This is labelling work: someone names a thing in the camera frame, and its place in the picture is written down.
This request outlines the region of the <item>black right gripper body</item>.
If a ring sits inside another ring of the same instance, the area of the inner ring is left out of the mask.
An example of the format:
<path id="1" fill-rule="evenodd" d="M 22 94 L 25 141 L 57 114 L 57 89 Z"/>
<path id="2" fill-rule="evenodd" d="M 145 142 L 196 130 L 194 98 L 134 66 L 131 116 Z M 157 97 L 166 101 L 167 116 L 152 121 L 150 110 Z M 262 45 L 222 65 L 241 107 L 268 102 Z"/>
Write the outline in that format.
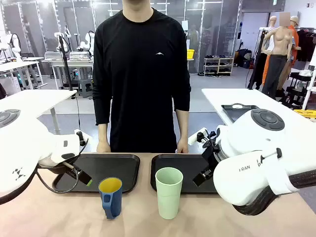
<path id="1" fill-rule="evenodd" d="M 218 153 L 220 149 L 217 145 L 210 145 L 208 146 L 205 151 L 202 153 L 202 157 L 207 161 L 208 166 L 207 170 L 214 172 L 216 166 L 220 162 L 218 158 Z"/>

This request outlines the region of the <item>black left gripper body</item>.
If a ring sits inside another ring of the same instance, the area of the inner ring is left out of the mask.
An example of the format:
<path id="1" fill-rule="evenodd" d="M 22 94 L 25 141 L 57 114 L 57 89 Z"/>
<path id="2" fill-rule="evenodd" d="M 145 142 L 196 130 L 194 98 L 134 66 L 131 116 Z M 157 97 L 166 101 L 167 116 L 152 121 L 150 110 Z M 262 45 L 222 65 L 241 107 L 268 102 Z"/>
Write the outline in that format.
<path id="1" fill-rule="evenodd" d="M 77 171 L 80 171 L 80 168 L 78 168 L 76 165 L 74 165 L 75 161 L 80 157 L 80 155 L 74 155 L 74 154 L 63 154 L 61 155 L 61 163 L 58 163 L 54 166 L 47 166 L 44 164 L 38 164 L 38 168 L 40 169 L 48 169 L 52 173 L 55 174 L 64 174 L 66 173 L 67 169 L 76 169 Z"/>

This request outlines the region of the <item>person's left hand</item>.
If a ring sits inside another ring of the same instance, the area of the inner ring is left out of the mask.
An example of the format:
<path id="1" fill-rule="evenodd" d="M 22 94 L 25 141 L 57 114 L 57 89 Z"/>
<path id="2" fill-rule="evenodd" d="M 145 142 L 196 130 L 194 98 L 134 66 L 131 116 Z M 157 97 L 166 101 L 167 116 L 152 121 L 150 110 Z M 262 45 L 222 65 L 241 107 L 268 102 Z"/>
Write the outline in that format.
<path id="1" fill-rule="evenodd" d="M 180 138 L 177 144 L 177 153 L 187 154 L 188 152 L 188 138 Z"/>

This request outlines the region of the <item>person's right hand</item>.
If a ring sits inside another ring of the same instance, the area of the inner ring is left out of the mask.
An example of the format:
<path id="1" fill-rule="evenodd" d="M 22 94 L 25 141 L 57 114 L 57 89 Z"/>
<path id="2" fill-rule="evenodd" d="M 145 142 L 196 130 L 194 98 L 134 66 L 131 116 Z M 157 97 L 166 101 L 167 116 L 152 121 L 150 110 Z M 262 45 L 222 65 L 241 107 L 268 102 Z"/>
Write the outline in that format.
<path id="1" fill-rule="evenodd" d="M 107 141 L 99 141 L 97 145 L 97 152 L 98 153 L 110 153 L 111 147 Z"/>

